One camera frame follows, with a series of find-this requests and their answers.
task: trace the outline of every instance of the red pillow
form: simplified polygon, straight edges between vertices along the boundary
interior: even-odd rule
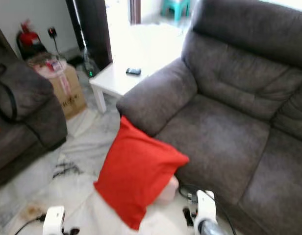
[[[150,138],[123,116],[94,186],[118,216],[138,230],[146,207],[187,162],[187,156]]]

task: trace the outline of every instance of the cable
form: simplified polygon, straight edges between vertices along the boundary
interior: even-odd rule
[[[187,199],[190,199],[190,200],[192,200],[192,198],[189,198],[188,195],[184,195],[184,194],[181,192],[181,188],[182,188],[183,186],[184,186],[184,187],[195,188],[196,191],[201,190],[201,188],[199,188],[199,187],[196,186],[196,185],[192,185],[192,184],[183,184],[183,185],[180,185],[180,187],[178,188],[179,194],[180,194],[182,197],[187,198]],[[222,211],[223,214],[225,215],[225,218],[226,218],[226,220],[228,221],[228,223],[229,223],[229,225],[230,225],[230,228],[231,228],[233,234],[234,234],[234,235],[237,235],[237,233],[236,233],[236,231],[235,231],[235,228],[234,228],[234,226],[233,226],[233,224],[232,224],[232,222],[231,222],[231,220],[230,220],[228,214],[226,213],[225,209],[223,208],[223,206],[222,206],[218,201],[216,201],[213,197],[211,197],[209,194],[206,194],[206,195],[208,195],[208,196],[209,196],[209,197],[210,197],[210,198],[211,198],[211,199],[219,206],[219,208],[221,208],[221,211]]]
[[[21,231],[25,226],[27,226],[28,224],[30,224],[30,223],[32,223],[32,222],[34,222],[34,221],[39,220],[40,222],[44,222],[46,216],[47,216],[46,214],[42,214],[41,216],[39,216],[39,217],[37,217],[37,218],[35,218],[35,219],[29,220],[29,221],[26,222],[20,229],[18,229],[18,231],[15,233],[15,235],[17,235],[18,233],[20,233],[20,231]]]
[[[58,52],[58,48],[57,48],[57,43],[56,43],[56,40],[55,40],[55,37],[53,37],[53,40],[54,40],[54,44],[55,44],[55,49],[56,49],[56,52],[57,52],[57,54],[59,54],[59,52]]]
[[[55,49],[56,49],[57,54],[58,54],[59,56],[63,57],[64,59],[66,59],[66,57],[65,57],[64,55],[62,55],[61,53],[59,53],[58,47],[57,47],[57,42],[56,42],[55,37],[52,37],[52,38],[53,38],[53,40],[54,40]]]

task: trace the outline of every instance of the sofa armrest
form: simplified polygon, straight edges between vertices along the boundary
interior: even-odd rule
[[[155,136],[196,93],[193,75],[178,58],[135,86],[116,106],[134,126]]]
[[[23,120],[52,97],[52,84],[24,62],[8,64],[0,76],[0,112],[6,119]]]

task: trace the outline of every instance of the gray armchair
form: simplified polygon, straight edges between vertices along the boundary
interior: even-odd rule
[[[24,62],[2,50],[0,52],[0,64],[7,66],[6,72],[0,76],[2,185],[35,158],[65,142],[67,127],[52,84]]]
[[[187,154],[177,178],[214,191],[244,234],[302,234],[302,12],[200,1],[181,58],[117,108]]]

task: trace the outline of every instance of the black bag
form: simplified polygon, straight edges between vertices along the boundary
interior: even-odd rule
[[[0,77],[6,72],[7,67],[4,64],[0,64]],[[12,93],[12,91],[10,90],[10,88],[5,85],[4,83],[2,83],[0,81],[0,86],[6,91],[6,93],[8,94],[8,97],[10,99],[10,104],[12,107],[12,117],[9,118],[7,115],[5,115],[5,113],[2,111],[2,109],[0,108],[0,116],[5,119],[6,121],[15,121],[16,120],[16,116],[17,116],[17,106],[16,106],[16,100],[15,97]]]

